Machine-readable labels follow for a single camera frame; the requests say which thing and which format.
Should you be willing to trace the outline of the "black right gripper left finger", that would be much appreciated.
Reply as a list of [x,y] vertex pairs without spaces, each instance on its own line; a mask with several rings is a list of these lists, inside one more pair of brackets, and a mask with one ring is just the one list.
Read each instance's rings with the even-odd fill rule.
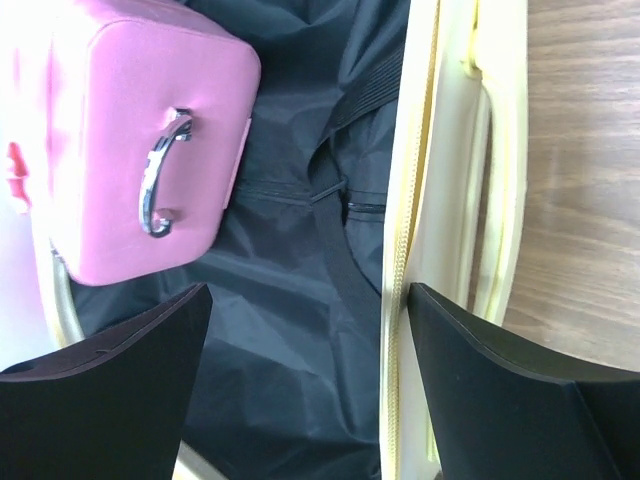
[[2,478],[171,478],[211,308],[199,284],[2,371]]

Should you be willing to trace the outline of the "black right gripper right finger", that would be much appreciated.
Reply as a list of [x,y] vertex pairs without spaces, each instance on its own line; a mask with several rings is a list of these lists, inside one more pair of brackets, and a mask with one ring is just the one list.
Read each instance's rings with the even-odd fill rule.
[[421,283],[407,306],[446,478],[638,477],[636,372],[545,348]]

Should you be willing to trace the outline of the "pink cosmetic case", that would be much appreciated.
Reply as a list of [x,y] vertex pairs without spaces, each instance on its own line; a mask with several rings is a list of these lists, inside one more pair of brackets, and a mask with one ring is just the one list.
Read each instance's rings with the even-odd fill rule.
[[254,49],[174,1],[5,1],[1,135],[69,274],[107,285],[213,243],[260,81]]

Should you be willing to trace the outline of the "cream yellow suitcase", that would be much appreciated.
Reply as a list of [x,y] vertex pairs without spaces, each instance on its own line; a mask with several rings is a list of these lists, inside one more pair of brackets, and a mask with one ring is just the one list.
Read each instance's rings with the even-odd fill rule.
[[262,61],[216,243],[105,287],[38,248],[66,346],[192,283],[214,298],[180,479],[437,479],[406,296],[501,324],[528,150],[524,1],[190,1]]

